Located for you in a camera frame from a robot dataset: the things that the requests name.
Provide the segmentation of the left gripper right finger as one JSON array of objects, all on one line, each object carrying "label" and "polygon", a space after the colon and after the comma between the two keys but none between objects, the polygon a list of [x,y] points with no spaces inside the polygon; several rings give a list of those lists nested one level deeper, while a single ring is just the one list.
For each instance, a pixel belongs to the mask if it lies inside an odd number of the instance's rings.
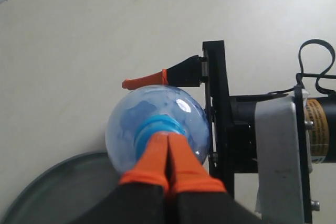
[{"label": "left gripper right finger", "polygon": [[262,223],[238,204],[219,180],[208,174],[185,136],[170,133],[170,196],[178,223]]}]

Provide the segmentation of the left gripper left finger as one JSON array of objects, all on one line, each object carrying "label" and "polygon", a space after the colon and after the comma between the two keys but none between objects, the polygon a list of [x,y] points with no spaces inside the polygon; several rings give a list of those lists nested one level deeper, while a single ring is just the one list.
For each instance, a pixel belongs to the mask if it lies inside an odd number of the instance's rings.
[{"label": "left gripper left finger", "polygon": [[117,187],[76,223],[165,223],[167,133],[153,134],[136,165]]}]

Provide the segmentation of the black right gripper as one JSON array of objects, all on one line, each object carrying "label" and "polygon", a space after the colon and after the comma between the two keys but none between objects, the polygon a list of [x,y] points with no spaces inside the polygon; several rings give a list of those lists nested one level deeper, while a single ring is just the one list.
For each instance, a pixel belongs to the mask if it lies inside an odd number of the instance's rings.
[{"label": "black right gripper", "polygon": [[128,90],[150,85],[199,87],[205,83],[206,114],[213,137],[209,171],[234,197],[235,175],[258,171],[254,115],[256,104],[263,97],[229,94],[222,40],[204,42],[203,56],[191,56],[149,76],[125,79],[122,87]]}]

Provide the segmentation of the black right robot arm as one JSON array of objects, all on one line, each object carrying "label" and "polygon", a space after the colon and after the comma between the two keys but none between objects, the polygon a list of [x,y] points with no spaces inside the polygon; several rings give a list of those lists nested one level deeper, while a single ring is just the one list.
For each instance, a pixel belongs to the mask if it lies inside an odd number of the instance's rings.
[{"label": "black right robot arm", "polygon": [[[212,129],[208,152],[209,173],[220,179],[230,195],[235,193],[235,174],[257,173],[255,108],[258,102],[286,97],[289,90],[258,95],[230,95],[222,40],[203,42],[203,55],[192,56],[162,71],[124,80],[134,90],[153,84],[173,87],[205,86],[205,113]],[[335,91],[316,85],[319,98],[309,98],[305,121],[312,162],[335,162]]]}]

